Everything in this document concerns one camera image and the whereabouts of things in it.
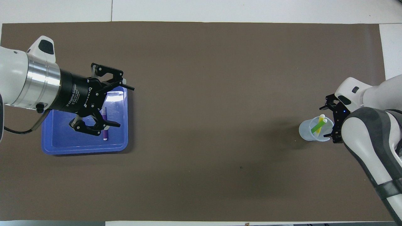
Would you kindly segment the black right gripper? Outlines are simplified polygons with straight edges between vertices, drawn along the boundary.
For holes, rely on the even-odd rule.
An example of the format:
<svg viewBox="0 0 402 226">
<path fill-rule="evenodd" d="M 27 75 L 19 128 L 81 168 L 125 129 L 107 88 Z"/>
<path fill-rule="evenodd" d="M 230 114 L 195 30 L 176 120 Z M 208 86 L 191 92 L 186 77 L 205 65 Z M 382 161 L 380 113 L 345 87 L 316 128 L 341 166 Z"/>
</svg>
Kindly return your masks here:
<svg viewBox="0 0 402 226">
<path fill-rule="evenodd" d="M 323 137 L 331 138 L 333 143 L 342 143 L 342 135 L 341 135 L 341 128 L 343 125 L 344 120 L 350 114 L 350 111 L 346 108 L 346 106 L 342 102 L 338 102 L 337 104 L 337 97 L 335 94 L 330 94 L 325 97 L 325 104 L 324 106 L 320 107 L 320 110 L 334 110 L 334 126 L 333 126 L 333 133 L 325 134 Z"/>
</svg>

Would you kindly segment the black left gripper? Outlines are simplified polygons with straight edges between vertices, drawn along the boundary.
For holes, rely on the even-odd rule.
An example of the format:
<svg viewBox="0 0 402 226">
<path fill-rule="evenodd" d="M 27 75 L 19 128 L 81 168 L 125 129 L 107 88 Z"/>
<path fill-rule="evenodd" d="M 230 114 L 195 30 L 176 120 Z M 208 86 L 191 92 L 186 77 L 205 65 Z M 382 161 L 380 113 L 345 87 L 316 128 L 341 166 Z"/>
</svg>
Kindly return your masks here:
<svg viewBox="0 0 402 226">
<path fill-rule="evenodd" d="M 106 93 L 96 94 L 98 91 L 112 91 L 120 86 L 134 91 L 135 88 L 126 84 L 122 77 L 124 72 L 109 66 L 97 63 L 91 64 L 91 71 L 95 78 L 86 78 L 66 70 L 60 70 L 61 86 L 55 98 L 55 109 L 63 112 L 75 113 L 76 117 L 69 122 L 69 126 L 76 132 L 99 136 L 102 130 L 109 127 L 121 127 L 115 121 L 106 120 L 102 116 L 102 106 Z M 111 74 L 112 78 L 100 82 L 100 77 Z M 91 116 L 94 125 L 88 126 L 81 116 Z"/>
</svg>

